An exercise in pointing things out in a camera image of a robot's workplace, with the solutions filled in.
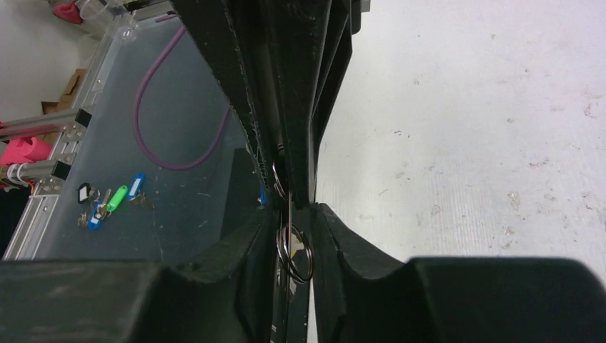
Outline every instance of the cable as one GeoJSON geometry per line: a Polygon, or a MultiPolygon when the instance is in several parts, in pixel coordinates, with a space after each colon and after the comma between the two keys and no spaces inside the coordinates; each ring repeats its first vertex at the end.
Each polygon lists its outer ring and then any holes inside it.
{"type": "Polygon", "coordinates": [[[179,30],[177,31],[177,33],[174,35],[174,37],[170,40],[167,47],[164,48],[162,53],[160,53],[160,56],[158,56],[156,61],[149,68],[149,70],[143,77],[141,84],[139,85],[139,89],[136,92],[136,96],[135,96],[135,100],[134,100],[134,110],[133,110],[133,134],[134,134],[136,143],[137,143],[137,145],[139,145],[139,148],[141,149],[143,154],[145,154],[145,156],[147,156],[148,159],[150,159],[152,162],[159,165],[160,167],[162,167],[164,169],[168,169],[168,170],[174,170],[174,171],[184,171],[184,170],[192,169],[196,166],[199,166],[204,161],[206,161],[210,157],[212,152],[215,150],[215,148],[217,147],[217,144],[219,143],[219,139],[221,138],[221,135],[223,134],[223,131],[225,130],[225,123],[227,122],[227,118],[229,118],[229,107],[227,107],[227,110],[225,111],[225,114],[223,115],[223,118],[221,119],[221,124],[219,125],[219,129],[217,130],[217,135],[215,136],[214,140],[210,144],[208,150],[199,159],[197,159],[191,163],[188,163],[188,164],[178,165],[178,164],[166,163],[165,161],[162,161],[161,159],[159,159],[151,151],[149,151],[149,148],[147,147],[147,145],[145,145],[145,142],[143,141],[143,137],[141,136],[141,129],[139,128],[139,107],[141,106],[141,99],[143,98],[145,89],[147,88],[147,85],[149,84],[149,80],[152,79],[153,75],[156,73],[156,71],[162,64],[162,62],[164,62],[164,60],[170,54],[172,49],[177,45],[177,43],[179,43],[179,40],[183,37],[184,34],[185,34],[185,26],[181,26],[179,28],[179,30]]]}

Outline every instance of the white surface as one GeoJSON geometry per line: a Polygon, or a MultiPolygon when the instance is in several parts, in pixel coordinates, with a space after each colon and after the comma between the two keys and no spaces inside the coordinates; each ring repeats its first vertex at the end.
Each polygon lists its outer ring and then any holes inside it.
{"type": "Polygon", "coordinates": [[[0,121],[41,115],[78,67],[82,32],[42,0],[0,0],[0,32],[0,121]]]}
{"type": "Polygon", "coordinates": [[[572,257],[605,281],[605,13],[599,0],[373,1],[317,201],[402,261],[572,257]]]}

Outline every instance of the gray table surface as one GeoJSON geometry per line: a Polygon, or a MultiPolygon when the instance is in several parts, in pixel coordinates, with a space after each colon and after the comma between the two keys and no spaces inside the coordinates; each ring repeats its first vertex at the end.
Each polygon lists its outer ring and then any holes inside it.
{"type": "MultiPolygon", "coordinates": [[[[245,145],[235,117],[210,159],[189,171],[150,162],[132,134],[133,101],[141,78],[180,23],[141,25],[137,40],[121,46],[89,130],[59,198],[37,259],[148,259],[178,263],[218,242],[235,148],[245,145]],[[98,231],[78,228],[76,189],[83,182],[105,192],[130,186],[144,172],[152,211],[125,201],[98,231]]],[[[227,100],[189,35],[167,57],[144,95],[141,132],[160,158],[184,164],[214,138],[227,100]]]]}

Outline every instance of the metal ring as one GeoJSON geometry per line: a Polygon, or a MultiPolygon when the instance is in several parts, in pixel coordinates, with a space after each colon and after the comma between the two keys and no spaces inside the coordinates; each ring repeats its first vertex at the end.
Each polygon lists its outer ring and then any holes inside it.
{"type": "Polygon", "coordinates": [[[288,230],[287,225],[284,225],[282,228],[280,228],[280,230],[276,231],[276,248],[278,250],[278,258],[280,259],[282,266],[287,268],[288,274],[293,278],[296,283],[305,284],[309,282],[312,279],[312,276],[314,275],[314,254],[312,252],[312,248],[309,245],[309,241],[307,241],[307,237],[305,236],[305,234],[303,232],[300,232],[298,228],[293,224],[291,224],[290,227],[299,239],[299,241],[303,243],[303,247],[305,248],[305,255],[307,258],[308,265],[307,275],[303,277],[299,273],[297,266],[294,265],[292,257],[288,253],[287,241],[285,239],[285,232],[286,230],[288,230]]]}
{"type": "Polygon", "coordinates": [[[282,185],[280,184],[278,173],[276,173],[276,162],[272,163],[272,171],[274,172],[274,178],[276,179],[274,188],[276,189],[276,192],[282,198],[282,200],[286,200],[286,192],[284,192],[284,188],[282,188],[282,185]]]}

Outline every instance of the clear plastic cup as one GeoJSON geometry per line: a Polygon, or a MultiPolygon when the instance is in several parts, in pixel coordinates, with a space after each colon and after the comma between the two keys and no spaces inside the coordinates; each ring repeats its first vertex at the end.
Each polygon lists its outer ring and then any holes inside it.
{"type": "Polygon", "coordinates": [[[124,7],[124,0],[83,0],[80,17],[105,34],[112,34],[114,40],[128,43],[137,37],[139,25],[124,7]]]}

